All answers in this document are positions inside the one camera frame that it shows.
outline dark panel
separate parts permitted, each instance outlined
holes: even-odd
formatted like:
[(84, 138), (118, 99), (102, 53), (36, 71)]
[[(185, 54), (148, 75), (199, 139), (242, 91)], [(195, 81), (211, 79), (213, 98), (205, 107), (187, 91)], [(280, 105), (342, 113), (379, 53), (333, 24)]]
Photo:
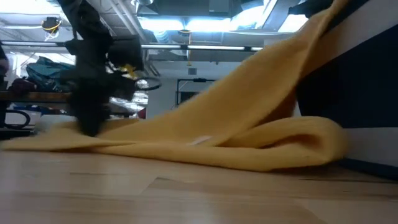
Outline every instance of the dark panel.
[(197, 75), (197, 68), (188, 68), (188, 75)]
[(189, 91), (180, 92), (180, 104), (194, 97), (198, 93), (199, 92), (189, 92)]
[(209, 0), (155, 1), (160, 16), (209, 16)]
[(229, 15), (229, 0), (210, 0), (209, 12)]
[(308, 75), (298, 86), (302, 115), (344, 128), (398, 127), (398, 25)]

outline yellow cloth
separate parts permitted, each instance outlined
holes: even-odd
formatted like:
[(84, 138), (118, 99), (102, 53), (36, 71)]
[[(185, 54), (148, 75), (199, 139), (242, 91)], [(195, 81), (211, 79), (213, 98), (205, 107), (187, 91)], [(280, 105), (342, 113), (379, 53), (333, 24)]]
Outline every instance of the yellow cloth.
[(74, 123), (4, 142), (6, 150), (76, 151), (268, 171), (342, 158), (343, 130), (326, 118), (291, 118), (312, 49), (348, 0), (335, 0), (293, 38), (267, 46), (178, 109), (147, 121), (108, 121), (97, 138)]

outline wall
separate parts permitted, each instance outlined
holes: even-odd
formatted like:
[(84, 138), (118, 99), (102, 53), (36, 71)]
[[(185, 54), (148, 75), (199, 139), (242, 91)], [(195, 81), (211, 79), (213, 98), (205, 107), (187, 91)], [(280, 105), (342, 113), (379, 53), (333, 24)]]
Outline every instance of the wall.
[[(227, 76), (241, 62), (191, 62), (191, 66), (187, 62), (167, 62), (154, 61), (156, 69), (164, 78), (207, 78), (218, 80)], [(196, 75), (188, 75), (189, 68), (196, 68)]]
[(6, 77), (4, 78), (4, 81), (8, 82), (6, 88), (9, 88), (11, 86), (11, 84), (13, 83), (13, 81), (15, 79), (19, 78), (18, 75), (21, 74), (21, 70), (19, 68), (21, 67), (21, 63), (23, 61), (16, 54), (6, 54), (6, 55), (7, 55), (9, 64), (10, 64), (10, 69), (6, 73)]
[[(162, 87), (148, 92), (147, 119), (164, 114), (175, 108), (175, 96), (177, 91), (177, 79), (162, 78)], [(180, 82), (180, 91), (203, 91), (213, 82), (193, 83)]]

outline ceiling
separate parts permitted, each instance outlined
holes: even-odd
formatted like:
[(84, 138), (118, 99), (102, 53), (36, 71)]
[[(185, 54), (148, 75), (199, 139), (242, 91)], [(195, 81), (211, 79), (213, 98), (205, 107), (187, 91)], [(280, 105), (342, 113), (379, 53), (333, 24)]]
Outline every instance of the ceiling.
[[(150, 30), (144, 30), (139, 24), (140, 17), (149, 17), (147, 14), (143, 14), (145, 11), (142, 6), (138, 8), (133, 6), (130, 0), (88, 0), (91, 5), (99, 12), (101, 18), (109, 27), (111, 33), (117, 36), (132, 35), (132, 33), (139, 34), (142, 38), (142, 42), (159, 42), (156, 32)], [(111, 1), (115, 2), (116, 11)], [(198, 10), (193, 10), (195, 7), (199, 8), (199, 4), (195, 2), (202, 1), (191, 1), (190, 11), (188, 8), (182, 8), (179, 1), (171, 0), (154, 0), (159, 1), (156, 6), (159, 12), (165, 12), (164, 7), (160, 7), (161, 1), (171, 2), (167, 5), (167, 12), (174, 13), (172, 18), (183, 18), (186, 21), (189, 13), (197, 13)], [(205, 18), (229, 18), (234, 17), (236, 11), (241, 9), (241, 1), (238, 0), (207, 0), (209, 4), (215, 9), (213, 12), (208, 13), (208, 17)], [(266, 4), (271, 4), (273, 0), (264, 1)], [(24, 41), (39, 41), (45, 40), (45, 32), (39, 29), (26, 29), (33, 27), (40, 27), (41, 22), (48, 16), (59, 16), (61, 12), (60, 7), (56, 4), (50, 4), (46, 0), (0, 0), (0, 5), (10, 5), (13, 2), (17, 7), (15, 9), (9, 6), (7, 9), (0, 9), (0, 40), (24, 40)], [(41, 5), (33, 7), (33, 4), (40, 2)], [(221, 3), (228, 4), (228, 10), (221, 5)], [(264, 45), (272, 44), (274, 42), (289, 38), (292, 34), (278, 33), (282, 24), (285, 22), (288, 14), (289, 7), (295, 6), (300, 0), (275, 0), (274, 6), (268, 12), (269, 15), (262, 21), (262, 25), (253, 29), (240, 29), (234, 32), (192, 32), (187, 36), (180, 35), (176, 30), (168, 30), (166, 33), (167, 41), (170, 44), (198, 44), (198, 45), (231, 45), (231, 46), (251, 46), (251, 47), (262, 47)], [(21, 8), (20, 5), (23, 3), (27, 7)], [(218, 13), (218, 11), (225, 11), (224, 14)], [(171, 15), (156, 15), (157, 18), (170, 18)], [(64, 42), (73, 38), (72, 27), (70, 24), (63, 20), (60, 32), (57, 38), (51, 41)], [(8, 51), (22, 52), (28, 54), (29, 52), (38, 53), (59, 53), (67, 54), (65, 49), (62, 48), (33, 48), (33, 47), (5, 47)], [(153, 66), (159, 71), (164, 77), (179, 77), (187, 78), (187, 61), (192, 62), (192, 67), (197, 68), (197, 76), (218, 79), (223, 75), (226, 75), (229, 71), (239, 65), (239, 62), (250, 56), (251, 52), (231, 52), (231, 51), (216, 51), (216, 50), (191, 50), (190, 52), (179, 50), (178, 52), (172, 50), (150, 50), (146, 60), (150, 60)]]

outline table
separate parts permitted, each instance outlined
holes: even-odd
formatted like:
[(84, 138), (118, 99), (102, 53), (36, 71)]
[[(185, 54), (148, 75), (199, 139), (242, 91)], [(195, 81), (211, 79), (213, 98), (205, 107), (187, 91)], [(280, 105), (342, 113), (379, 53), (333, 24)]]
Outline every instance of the table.
[[(3, 122), (6, 120), (5, 110), (10, 103), (27, 103), (30, 105), (51, 107), (57, 110), (67, 110), (67, 99), (69, 96), (69, 93), (31, 92), (24, 97), (17, 97), (11, 92), (0, 91), (0, 132), (3, 135), (7, 135), (7, 138), (28, 136), (31, 132), (31, 129), (23, 132), (12, 129), (1, 129), (4, 127)], [(134, 114), (122, 106), (114, 105), (112, 103), (109, 104), (109, 107), (111, 108), (112, 115), (121, 115), (128, 118), (130, 115)]]
[(396, 223), (398, 184), (325, 166), (245, 172), (99, 154), (0, 153), (7, 224)]

